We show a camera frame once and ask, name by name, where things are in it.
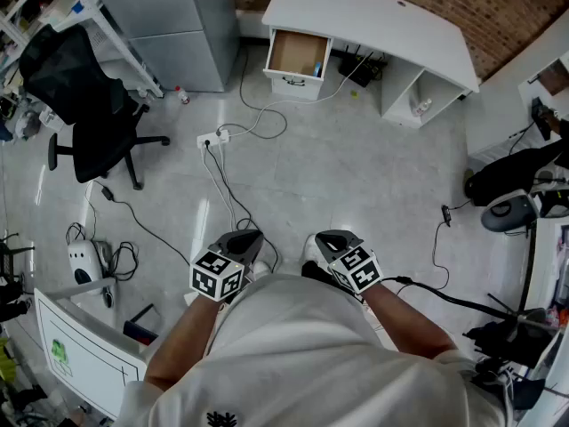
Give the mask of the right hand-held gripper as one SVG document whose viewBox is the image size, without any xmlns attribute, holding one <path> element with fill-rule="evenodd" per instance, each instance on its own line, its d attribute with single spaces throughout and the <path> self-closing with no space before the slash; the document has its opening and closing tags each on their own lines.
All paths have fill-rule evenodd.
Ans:
<svg viewBox="0 0 569 427">
<path fill-rule="evenodd" d="M 377 257 L 363 239 L 349 230 L 326 230 L 315 235 L 327 271 L 343 287 L 361 294 L 383 279 Z"/>
</svg>

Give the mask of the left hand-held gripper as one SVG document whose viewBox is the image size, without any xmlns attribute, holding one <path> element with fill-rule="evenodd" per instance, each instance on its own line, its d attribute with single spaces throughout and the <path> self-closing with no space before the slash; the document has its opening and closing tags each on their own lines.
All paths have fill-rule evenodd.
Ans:
<svg viewBox="0 0 569 427">
<path fill-rule="evenodd" d="M 190 263 L 189 286 L 208 299 L 225 301 L 244 286 L 263 244 L 259 230 L 237 230 L 221 235 Z"/>
</svg>

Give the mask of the white wooden drawer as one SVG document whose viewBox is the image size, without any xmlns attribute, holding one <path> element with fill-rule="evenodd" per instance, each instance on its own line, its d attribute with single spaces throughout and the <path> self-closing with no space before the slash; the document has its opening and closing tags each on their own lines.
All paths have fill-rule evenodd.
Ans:
<svg viewBox="0 0 569 427">
<path fill-rule="evenodd" d="M 322 83 L 332 49 L 331 38 L 273 28 L 266 66 L 271 79 L 292 84 Z M 322 63 L 321 77 L 313 77 L 317 62 Z"/>
</svg>

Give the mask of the person's right forearm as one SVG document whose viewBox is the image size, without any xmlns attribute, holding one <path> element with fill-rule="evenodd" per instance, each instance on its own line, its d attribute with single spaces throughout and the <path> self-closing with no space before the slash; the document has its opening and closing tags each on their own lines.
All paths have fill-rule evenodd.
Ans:
<svg viewBox="0 0 569 427">
<path fill-rule="evenodd" d="M 362 296 L 401 352 L 434 359 L 446 351 L 457 350 L 442 328 L 385 286 L 375 284 Z"/>
</svg>

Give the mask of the person's left forearm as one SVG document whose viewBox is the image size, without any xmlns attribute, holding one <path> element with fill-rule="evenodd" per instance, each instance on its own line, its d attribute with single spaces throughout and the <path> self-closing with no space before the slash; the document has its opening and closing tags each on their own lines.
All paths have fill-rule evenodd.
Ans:
<svg viewBox="0 0 569 427">
<path fill-rule="evenodd" d="M 244 337 L 244 325 L 230 325 L 229 317 L 244 299 L 244 293 L 231 304 L 220 327 L 215 326 L 220 305 L 199 295 L 164 339 L 148 363 L 143 383 L 147 391 L 161 395 L 171 389 L 207 354 L 211 342 L 216 351 L 235 346 Z"/>
</svg>

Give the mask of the person's black trousers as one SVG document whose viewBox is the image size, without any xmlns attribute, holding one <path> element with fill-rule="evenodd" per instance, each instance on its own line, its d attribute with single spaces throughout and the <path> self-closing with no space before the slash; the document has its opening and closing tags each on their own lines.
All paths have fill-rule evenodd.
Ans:
<svg viewBox="0 0 569 427">
<path fill-rule="evenodd" d="M 301 275 L 304 278 L 314 279 L 322 283 L 331 282 L 333 279 L 331 275 L 322 268 L 315 261 L 307 261 L 301 267 Z"/>
</svg>

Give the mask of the person's right white shoe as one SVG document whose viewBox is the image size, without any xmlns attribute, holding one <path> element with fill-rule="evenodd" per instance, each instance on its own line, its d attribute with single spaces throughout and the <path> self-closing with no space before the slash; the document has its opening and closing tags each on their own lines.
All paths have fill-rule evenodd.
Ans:
<svg viewBox="0 0 569 427">
<path fill-rule="evenodd" d="M 322 252 L 320 251 L 317 242 L 316 235 L 309 235 L 302 253 L 302 262 L 315 262 L 316 264 L 327 264 Z"/>
</svg>

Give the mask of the person's white shirt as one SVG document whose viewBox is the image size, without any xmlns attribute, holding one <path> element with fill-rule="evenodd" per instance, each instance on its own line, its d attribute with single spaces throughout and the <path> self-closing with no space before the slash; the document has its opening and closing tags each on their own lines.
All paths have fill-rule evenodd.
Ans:
<svg viewBox="0 0 569 427">
<path fill-rule="evenodd" d="M 171 389 L 131 382 L 116 427 L 507 427 L 458 351 L 384 348 L 358 302 L 297 276 L 251 285 Z"/>
</svg>

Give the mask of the white power strip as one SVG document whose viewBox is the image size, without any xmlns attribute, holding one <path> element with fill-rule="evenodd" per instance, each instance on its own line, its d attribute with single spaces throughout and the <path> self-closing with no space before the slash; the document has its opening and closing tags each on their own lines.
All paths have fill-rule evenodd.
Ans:
<svg viewBox="0 0 569 427">
<path fill-rule="evenodd" d="M 200 135 L 196 138 L 196 145 L 200 149 L 205 148 L 205 143 L 208 142 L 209 146 L 219 146 L 229 142 L 229 133 L 227 130 L 217 130 L 213 133 Z"/>
</svg>

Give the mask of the white rounded floor device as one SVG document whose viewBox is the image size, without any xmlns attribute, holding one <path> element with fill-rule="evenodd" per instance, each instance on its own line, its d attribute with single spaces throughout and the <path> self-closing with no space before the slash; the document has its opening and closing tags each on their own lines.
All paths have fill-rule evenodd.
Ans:
<svg viewBox="0 0 569 427">
<path fill-rule="evenodd" d="M 76 240 L 68 245 L 69 264 L 78 285 L 109 278 L 111 256 L 105 241 Z"/>
</svg>

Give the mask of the white board with lines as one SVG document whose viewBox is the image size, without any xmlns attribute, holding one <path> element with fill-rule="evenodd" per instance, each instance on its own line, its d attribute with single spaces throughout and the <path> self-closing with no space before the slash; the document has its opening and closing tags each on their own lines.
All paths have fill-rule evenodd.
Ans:
<svg viewBox="0 0 569 427">
<path fill-rule="evenodd" d="M 48 369 L 78 397 L 117 419 L 125 387 L 146 373 L 146 346 L 60 294 L 34 290 Z"/>
</svg>

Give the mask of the grey round stool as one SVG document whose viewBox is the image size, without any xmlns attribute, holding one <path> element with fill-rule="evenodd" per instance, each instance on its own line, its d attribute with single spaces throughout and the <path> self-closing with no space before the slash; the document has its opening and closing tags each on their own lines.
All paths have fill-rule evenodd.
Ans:
<svg viewBox="0 0 569 427">
<path fill-rule="evenodd" d="M 523 189 L 517 189 L 490 203 L 481 214 L 481 224 L 486 230 L 503 233 L 528 228 L 538 217 L 534 200 Z"/>
</svg>

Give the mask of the black router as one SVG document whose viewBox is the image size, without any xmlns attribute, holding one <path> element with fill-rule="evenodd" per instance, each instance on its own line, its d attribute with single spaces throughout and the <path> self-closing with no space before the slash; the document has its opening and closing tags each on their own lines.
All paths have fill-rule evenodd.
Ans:
<svg viewBox="0 0 569 427">
<path fill-rule="evenodd" d="M 386 56 L 381 53 L 378 56 L 374 52 L 360 55 L 359 45 L 354 52 L 349 52 L 346 47 L 341 55 L 341 63 L 338 71 L 341 75 L 349 78 L 361 87 L 368 86 L 373 81 L 382 80 L 383 70 L 388 65 Z"/>
</svg>

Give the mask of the black mesh office chair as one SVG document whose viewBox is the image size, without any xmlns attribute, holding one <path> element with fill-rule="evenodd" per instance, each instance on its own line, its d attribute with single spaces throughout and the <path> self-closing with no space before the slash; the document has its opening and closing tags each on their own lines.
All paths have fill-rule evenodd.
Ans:
<svg viewBox="0 0 569 427">
<path fill-rule="evenodd" d="M 124 160 L 133 188 L 142 189 L 131 150 L 137 145 L 170 144 L 166 136 L 140 137 L 137 125 L 149 105 L 138 103 L 118 78 L 108 77 L 94 55 L 87 31 L 75 25 L 58 32 L 42 27 L 24 48 L 19 69 L 24 90 L 48 106 L 72 127 L 71 145 L 49 141 L 48 167 L 55 170 L 59 156 L 73 158 L 80 183 L 105 178 Z"/>
</svg>

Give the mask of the white desk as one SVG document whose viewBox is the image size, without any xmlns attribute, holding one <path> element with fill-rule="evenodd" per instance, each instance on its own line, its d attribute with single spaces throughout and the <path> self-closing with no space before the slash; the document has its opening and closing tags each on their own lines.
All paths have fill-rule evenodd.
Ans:
<svg viewBox="0 0 569 427">
<path fill-rule="evenodd" d="M 460 96 L 478 92 L 477 76 L 458 27 L 403 0 L 271 0 L 262 22 L 273 28 L 331 38 L 383 53 L 382 118 L 420 128 Z M 324 81 L 292 84 L 271 79 L 274 93 L 317 101 Z M 412 105 L 432 100 L 414 117 Z"/>
</svg>

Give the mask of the white metal shelf rack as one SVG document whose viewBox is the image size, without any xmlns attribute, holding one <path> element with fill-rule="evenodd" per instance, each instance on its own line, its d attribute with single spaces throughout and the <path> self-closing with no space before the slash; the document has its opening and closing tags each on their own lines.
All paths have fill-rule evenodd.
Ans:
<svg viewBox="0 0 569 427">
<path fill-rule="evenodd" d="M 58 32 L 84 27 L 107 76 L 121 79 L 126 89 L 143 98 L 164 96 L 102 0 L 0 0 L 0 77 L 15 70 L 24 47 L 45 26 Z"/>
</svg>

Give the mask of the grey metal refrigerator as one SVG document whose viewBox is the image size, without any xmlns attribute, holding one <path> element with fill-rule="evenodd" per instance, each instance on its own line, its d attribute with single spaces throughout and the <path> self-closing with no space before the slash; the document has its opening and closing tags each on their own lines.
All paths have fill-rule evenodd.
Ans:
<svg viewBox="0 0 569 427">
<path fill-rule="evenodd" d="M 225 90 L 237 56 L 234 0 L 102 0 L 159 84 Z"/>
</svg>

